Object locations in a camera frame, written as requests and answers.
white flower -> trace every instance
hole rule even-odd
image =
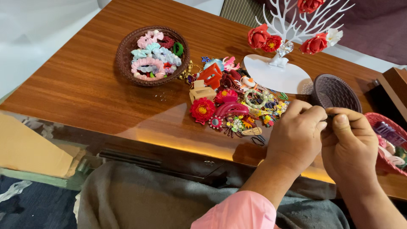
[[[327,48],[334,46],[344,35],[343,31],[339,31],[337,29],[328,29],[328,34],[326,35]]]

brown woven basket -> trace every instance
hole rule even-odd
[[[134,49],[138,49],[139,47],[137,46],[137,40],[144,36],[145,33],[148,31],[153,31],[153,30],[159,30],[160,32],[164,33],[164,36],[169,36],[172,38],[175,42],[179,42],[182,44],[184,48],[184,52],[180,56],[180,59],[182,61],[182,64],[177,67],[177,70],[170,76],[166,78],[162,78],[159,80],[153,80],[153,81],[146,81],[142,79],[135,78],[133,76],[133,73],[131,73],[131,61],[133,60],[133,54],[131,54],[131,51]],[[189,47],[188,43],[186,42],[185,38],[181,36],[178,32],[175,30],[164,27],[164,26],[148,26],[148,27],[143,27],[139,28],[133,32],[131,32],[129,35],[127,35],[122,42],[120,43],[119,47],[117,48],[116,52],[116,64],[117,67],[119,68],[119,71],[124,75],[126,78],[128,78],[132,83],[137,84],[137,85],[142,85],[142,86],[157,86],[164,84],[166,82],[169,82],[175,78],[177,78],[188,66],[189,63]]]
[[[343,107],[362,113],[362,106],[352,88],[330,74],[320,74],[315,78],[310,102],[323,108]]]

white branch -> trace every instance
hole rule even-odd
[[[274,14],[272,11],[270,11],[271,15],[273,16],[273,20],[271,21],[271,23],[267,20],[266,18],[266,13],[265,13],[265,4],[263,5],[263,17],[264,20],[266,21],[267,26],[274,31],[274,33],[271,33],[272,35],[279,35],[281,36],[282,40],[285,41],[287,33],[292,30],[294,32],[294,36],[293,38],[291,38],[288,42],[297,40],[299,42],[303,42],[303,40],[301,39],[301,37],[314,37],[316,34],[318,33],[322,33],[324,31],[327,31],[329,28],[331,28],[332,26],[334,26],[339,19],[341,19],[343,17],[344,14],[340,15],[333,23],[331,23],[329,26],[326,26],[326,23],[331,20],[335,15],[337,15],[338,13],[344,12],[348,9],[350,9],[353,5],[346,7],[346,4],[350,1],[347,0],[345,2],[345,4],[343,4],[341,6],[341,8],[339,10],[337,10],[336,12],[332,13],[328,18],[324,19],[325,16],[328,14],[328,12],[330,12],[330,8],[334,5],[336,5],[337,3],[339,3],[342,0],[330,0],[330,2],[328,4],[323,4],[321,7],[323,7],[323,9],[321,9],[321,7],[318,7],[318,9],[316,9],[313,12],[313,16],[312,18],[308,21],[308,19],[306,18],[306,14],[305,13],[300,13],[300,20],[305,22],[305,27],[302,29],[301,32],[298,32],[301,25],[299,25],[297,28],[295,27],[295,25],[297,24],[297,20],[295,20],[295,17],[297,15],[297,3],[293,3],[291,6],[290,2],[291,0],[283,0],[284,1],[284,11],[281,14],[281,10],[280,7],[278,5],[278,0],[276,0],[276,2],[274,2],[273,0],[270,0],[271,5],[276,9],[277,14]],[[294,15],[293,15],[293,19],[291,20],[290,24],[288,26],[285,26],[285,18],[287,13],[292,10],[294,8]],[[281,25],[281,30],[278,30],[275,26],[274,26],[274,22],[275,19],[278,19],[280,21],[280,25]],[[256,22],[261,25],[261,23],[258,21],[257,17],[255,17]]]

glossy tabletop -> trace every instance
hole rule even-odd
[[[158,8],[166,9],[165,13],[161,14]],[[0,109],[258,165],[265,157],[266,147],[254,145],[249,137],[232,139],[195,122],[189,113],[189,86],[184,81],[176,79],[158,87],[141,88],[119,73],[115,67],[119,43],[133,30],[151,25],[168,26],[181,33],[188,41],[191,60],[201,67],[202,56],[235,56],[242,62],[248,54],[274,55],[247,45],[249,27],[184,4],[171,0],[113,0],[0,105]],[[321,73],[342,78],[358,95],[363,112],[372,111],[363,94],[381,73],[325,53],[302,54],[298,47],[295,44],[294,51],[286,56],[290,63],[304,69],[312,79]],[[262,129],[268,139],[271,129]],[[303,175],[332,182],[320,156]]]

person's left hand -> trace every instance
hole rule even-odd
[[[273,126],[265,162],[284,165],[301,173],[321,151],[321,131],[326,127],[325,110],[294,100]]]

